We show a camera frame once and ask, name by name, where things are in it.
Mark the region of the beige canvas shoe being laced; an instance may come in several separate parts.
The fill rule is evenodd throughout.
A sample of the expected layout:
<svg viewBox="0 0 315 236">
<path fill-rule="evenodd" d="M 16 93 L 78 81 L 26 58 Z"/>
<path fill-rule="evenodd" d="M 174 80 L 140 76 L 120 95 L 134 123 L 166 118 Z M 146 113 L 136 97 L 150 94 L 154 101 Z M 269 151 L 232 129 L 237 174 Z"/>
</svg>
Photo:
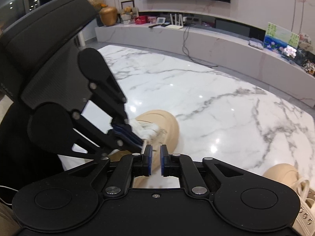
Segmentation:
<svg viewBox="0 0 315 236">
<path fill-rule="evenodd" d="M 164 136 L 158 137 L 155 140 L 143 140 L 144 144 L 142 149 L 145 149 L 148 144 L 153 147 L 152 174 L 156 174 L 161 169 L 160 146 L 162 144 L 165 144 L 167 146 L 169 154 L 174 153 L 177 147 L 179 141 L 178 122 L 171 113 L 164 110 L 150 110 L 134 119 L 155 123 L 166 131 L 166 134 Z"/>
</svg>

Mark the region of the gold round vase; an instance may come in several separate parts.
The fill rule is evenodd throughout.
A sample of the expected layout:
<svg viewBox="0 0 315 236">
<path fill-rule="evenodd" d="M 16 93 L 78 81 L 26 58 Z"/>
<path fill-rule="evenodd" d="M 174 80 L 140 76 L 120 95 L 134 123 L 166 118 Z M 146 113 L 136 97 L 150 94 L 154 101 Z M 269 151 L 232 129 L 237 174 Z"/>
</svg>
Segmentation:
<svg viewBox="0 0 315 236">
<path fill-rule="evenodd" d="M 116 24 L 118 19 L 118 10 L 113 6 L 107 6 L 99 11 L 100 19 L 103 25 L 109 27 Z"/>
</svg>

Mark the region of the red gift box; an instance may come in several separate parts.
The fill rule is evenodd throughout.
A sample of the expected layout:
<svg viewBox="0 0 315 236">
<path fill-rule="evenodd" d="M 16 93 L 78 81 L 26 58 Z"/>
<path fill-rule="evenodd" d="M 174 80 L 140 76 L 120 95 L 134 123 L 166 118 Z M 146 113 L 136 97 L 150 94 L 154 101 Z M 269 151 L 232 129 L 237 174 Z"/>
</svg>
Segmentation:
<svg viewBox="0 0 315 236">
<path fill-rule="evenodd" d="M 137 16 L 137 17 L 135 17 L 134 18 L 134 23 L 136 25 L 143 25 L 143 24 L 148 23 L 147 16 Z"/>
</svg>

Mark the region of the small white display clock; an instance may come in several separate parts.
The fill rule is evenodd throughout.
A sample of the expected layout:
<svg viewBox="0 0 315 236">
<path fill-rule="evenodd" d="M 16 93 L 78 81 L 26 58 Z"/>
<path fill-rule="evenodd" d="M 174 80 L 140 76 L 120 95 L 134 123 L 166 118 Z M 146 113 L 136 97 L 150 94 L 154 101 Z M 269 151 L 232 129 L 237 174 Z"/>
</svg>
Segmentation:
<svg viewBox="0 0 315 236">
<path fill-rule="evenodd" d="M 166 18 L 158 17 L 156 23 L 159 25 L 164 24 L 166 21 Z"/>
</svg>

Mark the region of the white wifi router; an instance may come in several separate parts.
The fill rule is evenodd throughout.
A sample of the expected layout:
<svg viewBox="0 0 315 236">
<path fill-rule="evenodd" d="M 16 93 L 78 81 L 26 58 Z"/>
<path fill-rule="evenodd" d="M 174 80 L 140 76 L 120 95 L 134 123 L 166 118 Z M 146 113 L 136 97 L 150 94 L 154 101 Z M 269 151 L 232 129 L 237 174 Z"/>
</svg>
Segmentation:
<svg viewBox="0 0 315 236">
<path fill-rule="evenodd" d="M 166 24 L 166 28 L 182 29 L 184 28 L 184 19 L 182 14 L 170 14 L 170 22 Z"/>
</svg>

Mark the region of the long marble tv console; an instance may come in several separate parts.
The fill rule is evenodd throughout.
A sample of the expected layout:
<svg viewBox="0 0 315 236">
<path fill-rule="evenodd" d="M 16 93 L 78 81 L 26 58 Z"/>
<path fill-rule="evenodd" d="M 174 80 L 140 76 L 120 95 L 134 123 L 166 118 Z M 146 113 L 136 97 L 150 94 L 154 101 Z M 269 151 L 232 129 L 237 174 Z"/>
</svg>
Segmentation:
<svg viewBox="0 0 315 236">
<path fill-rule="evenodd" d="M 185 46 L 191 58 L 250 76 L 314 107 L 314 76 L 290 64 L 275 52 L 249 46 L 248 41 L 241 38 L 193 27 L 185 30 L 121 23 L 96 27 L 95 33 L 99 42 L 175 54 L 183 54 L 182 47 Z"/>
</svg>

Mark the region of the grey flat set-top box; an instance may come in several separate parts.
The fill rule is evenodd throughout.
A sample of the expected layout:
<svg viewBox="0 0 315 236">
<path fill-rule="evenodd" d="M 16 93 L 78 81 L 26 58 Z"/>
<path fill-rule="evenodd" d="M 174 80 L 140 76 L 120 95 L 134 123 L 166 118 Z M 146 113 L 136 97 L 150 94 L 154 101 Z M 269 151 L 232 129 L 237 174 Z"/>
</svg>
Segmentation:
<svg viewBox="0 0 315 236">
<path fill-rule="evenodd" d="M 255 38 L 251 38 L 248 42 L 248 45 L 251 46 L 251 47 L 254 47 L 256 49 L 259 49 L 259 50 L 263 50 L 264 49 L 264 45 L 263 45 L 263 42 L 260 41 L 260 40 L 257 40 Z"/>
</svg>

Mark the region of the colourful painted picture board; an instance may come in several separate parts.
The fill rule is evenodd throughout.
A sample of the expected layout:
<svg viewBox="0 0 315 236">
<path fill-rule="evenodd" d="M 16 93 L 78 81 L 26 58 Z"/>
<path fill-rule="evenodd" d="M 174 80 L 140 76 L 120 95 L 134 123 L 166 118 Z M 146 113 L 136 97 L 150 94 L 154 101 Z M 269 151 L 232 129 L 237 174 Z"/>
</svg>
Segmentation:
<svg viewBox="0 0 315 236">
<path fill-rule="evenodd" d="M 298 34 L 295 34 L 290 30 L 280 27 L 274 23 L 268 23 L 263 41 L 264 48 L 281 54 L 288 45 L 294 49 L 297 49 L 298 42 Z"/>
</svg>

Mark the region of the black picture frame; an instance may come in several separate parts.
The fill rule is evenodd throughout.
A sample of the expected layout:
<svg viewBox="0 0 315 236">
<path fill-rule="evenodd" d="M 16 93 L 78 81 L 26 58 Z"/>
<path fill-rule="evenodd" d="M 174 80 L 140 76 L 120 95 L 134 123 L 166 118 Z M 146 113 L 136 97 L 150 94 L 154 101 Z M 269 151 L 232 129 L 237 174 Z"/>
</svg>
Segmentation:
<svg viewBox="0 0 315 236">
<path fill-rule="evenodd" d="M 134 7 L 134 0 L 121 2 L 121 14 L 131 14 Z"/>
</svg>

